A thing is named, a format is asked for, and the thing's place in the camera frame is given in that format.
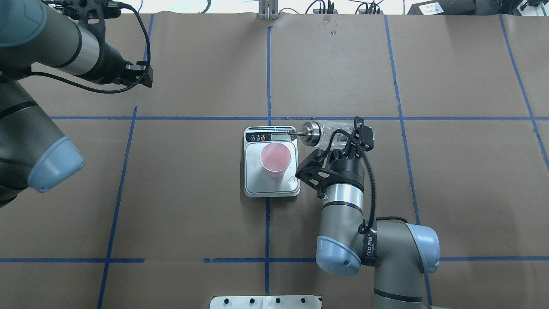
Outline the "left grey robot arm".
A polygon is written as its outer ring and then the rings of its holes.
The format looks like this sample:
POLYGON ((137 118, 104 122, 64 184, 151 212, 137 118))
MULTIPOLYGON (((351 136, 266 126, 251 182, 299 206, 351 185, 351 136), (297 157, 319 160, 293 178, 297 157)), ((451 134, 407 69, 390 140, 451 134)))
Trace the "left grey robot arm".
POLYGON ((27 188, 47 192, 85 160, 29 91, 49 78, 98 94, 153 85, 150 39, 139 10, 123 0, 1 2, 1 206, 27 188), (145 37, 145 57, 131 62, 106 40, 106 20, 124 10, 145 37))

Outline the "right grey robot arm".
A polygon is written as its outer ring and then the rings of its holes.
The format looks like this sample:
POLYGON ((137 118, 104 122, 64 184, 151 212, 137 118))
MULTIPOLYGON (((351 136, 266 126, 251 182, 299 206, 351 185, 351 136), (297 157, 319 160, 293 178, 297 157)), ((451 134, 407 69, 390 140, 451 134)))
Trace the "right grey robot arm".
POLYGON ((424 274, 439 266, 440 242, 427 226, 364 217, 362 158, 352 151, 313 150, 296 177, 317 191, 322 211, 315 261, 330 274, 353 276, 374 268, 374 309, 427 309, 424 274))

